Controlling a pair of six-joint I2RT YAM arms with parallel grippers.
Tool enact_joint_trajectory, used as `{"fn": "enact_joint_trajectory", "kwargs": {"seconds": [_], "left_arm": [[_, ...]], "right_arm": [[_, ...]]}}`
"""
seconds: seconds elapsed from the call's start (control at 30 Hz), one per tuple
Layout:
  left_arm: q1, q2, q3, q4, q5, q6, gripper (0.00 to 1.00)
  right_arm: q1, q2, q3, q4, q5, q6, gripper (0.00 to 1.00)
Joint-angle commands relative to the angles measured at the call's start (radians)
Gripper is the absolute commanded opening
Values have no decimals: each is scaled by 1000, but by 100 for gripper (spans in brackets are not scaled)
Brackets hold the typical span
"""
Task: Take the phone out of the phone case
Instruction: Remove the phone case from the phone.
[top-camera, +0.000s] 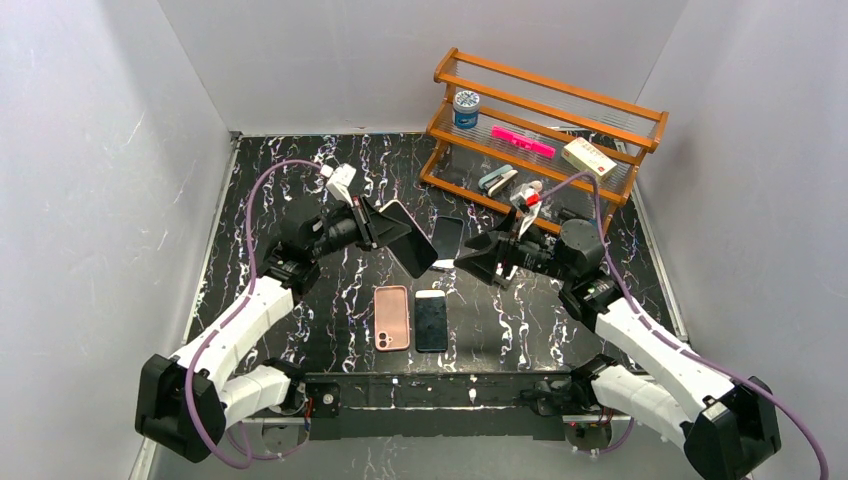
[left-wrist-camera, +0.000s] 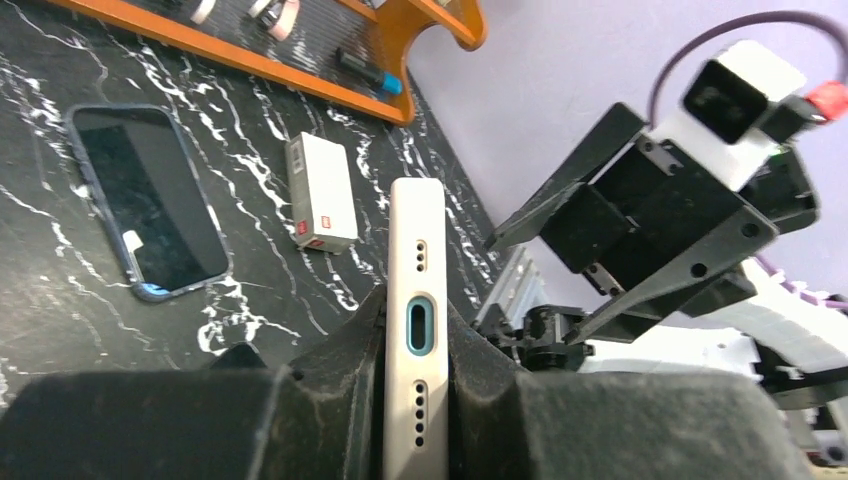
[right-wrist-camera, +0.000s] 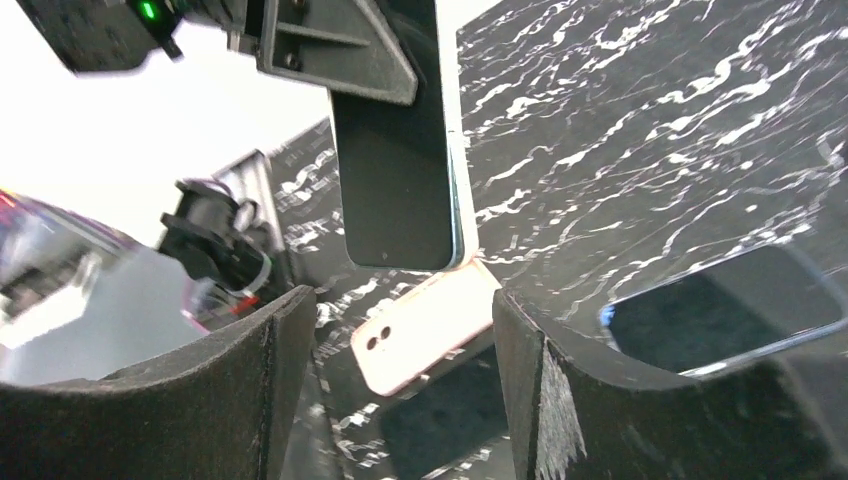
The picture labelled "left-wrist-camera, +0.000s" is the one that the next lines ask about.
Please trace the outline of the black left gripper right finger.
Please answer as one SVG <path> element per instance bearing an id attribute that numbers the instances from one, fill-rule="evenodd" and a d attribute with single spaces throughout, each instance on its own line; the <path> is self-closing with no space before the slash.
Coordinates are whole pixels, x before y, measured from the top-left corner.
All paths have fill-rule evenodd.
<path id="1" fill-rule="evenodd" d="M 453 479 L 808 479 L 770 398 L 710 373 L 530 372 L 455 310 Z"/>

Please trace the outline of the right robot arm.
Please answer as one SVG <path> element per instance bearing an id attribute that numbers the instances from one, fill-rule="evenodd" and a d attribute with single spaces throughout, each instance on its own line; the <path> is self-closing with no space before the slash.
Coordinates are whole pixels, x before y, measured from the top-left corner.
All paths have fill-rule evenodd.
<path id="1" fill-rule="evenodd" d="M 847 394 L 847 301 L 789 282 L 759 257 L 811 226 L 817 194 L 793 137 L 819 123 L 794 97 L 728 140 L 679 110 L 644 130 L 613 105 L 487 240 L 542 240 L 606 302 L 561 306 L 557 337 L 525 364 L 583 356 L 583 371 L 724 370 L 759 383 L 792 423 Z"/>

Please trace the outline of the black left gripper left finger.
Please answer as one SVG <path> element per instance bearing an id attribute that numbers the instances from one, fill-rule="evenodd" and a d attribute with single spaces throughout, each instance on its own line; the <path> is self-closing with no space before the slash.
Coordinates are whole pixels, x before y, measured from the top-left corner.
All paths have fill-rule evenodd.
<path id="1" fill-rule="evenodd" d="M 5 479 L 374 479 L 386 289 L 279 368 L 241 344 L 194 371 L 35 380 L 1 419 Z"/>

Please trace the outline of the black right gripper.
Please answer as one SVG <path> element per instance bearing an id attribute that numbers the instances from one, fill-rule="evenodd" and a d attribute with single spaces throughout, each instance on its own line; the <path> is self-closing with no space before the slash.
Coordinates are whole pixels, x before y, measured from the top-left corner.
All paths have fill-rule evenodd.
<path id="1" fill-rule="evenodd" d="M 577 323 L 568 345 L 817 219 L 814 190 L 794 151 L 770 157 L 734 192 L 675 144 L 637 136 L 644 128 L 629 106 L 613 104 L 484 243 L 502 250 L 540 234 L 570 271 L 617 296 Z"/>

